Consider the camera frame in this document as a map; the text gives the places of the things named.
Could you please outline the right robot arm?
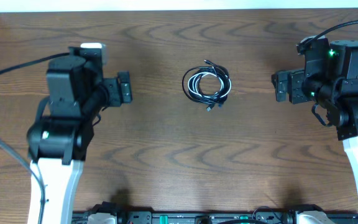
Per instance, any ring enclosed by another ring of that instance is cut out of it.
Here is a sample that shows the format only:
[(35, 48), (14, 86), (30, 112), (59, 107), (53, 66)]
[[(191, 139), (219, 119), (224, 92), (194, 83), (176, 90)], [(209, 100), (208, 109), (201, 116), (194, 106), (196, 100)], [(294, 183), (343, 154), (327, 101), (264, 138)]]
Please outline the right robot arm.
[(304, 51), (305, 66), (272, 75), (278, 102), (314, 101), (312, 111), (325, 127), (334, 126), (351, 164), (358, 194), (358, 41), (318, 39)]

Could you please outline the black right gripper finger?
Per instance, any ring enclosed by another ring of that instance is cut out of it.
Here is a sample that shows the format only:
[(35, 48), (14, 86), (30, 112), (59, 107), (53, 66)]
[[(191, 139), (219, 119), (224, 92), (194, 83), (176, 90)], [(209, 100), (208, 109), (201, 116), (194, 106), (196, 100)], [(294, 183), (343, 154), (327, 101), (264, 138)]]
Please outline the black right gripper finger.
[(288, 82), (278, 81), (275, 84), (275, 97), (277, 102), (283, 102), (287, 100)]
[(273, 85), (284, 83), (288, 83), (288, 72), (289, 70), (279, 70), (271, 75), (271, 82)]

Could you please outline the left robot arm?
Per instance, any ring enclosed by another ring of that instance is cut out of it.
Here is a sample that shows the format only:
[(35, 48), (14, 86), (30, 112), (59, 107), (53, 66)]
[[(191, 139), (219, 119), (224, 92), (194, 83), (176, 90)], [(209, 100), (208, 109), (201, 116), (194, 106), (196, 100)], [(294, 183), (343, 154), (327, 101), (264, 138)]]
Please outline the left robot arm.
[(27, 132), (31, 180), (28, 223), (70, 223), (94, 119), (132, 101), (129, 72), (103, 76), (100, 57), (68, 55), (48, 65), (49, 96)]

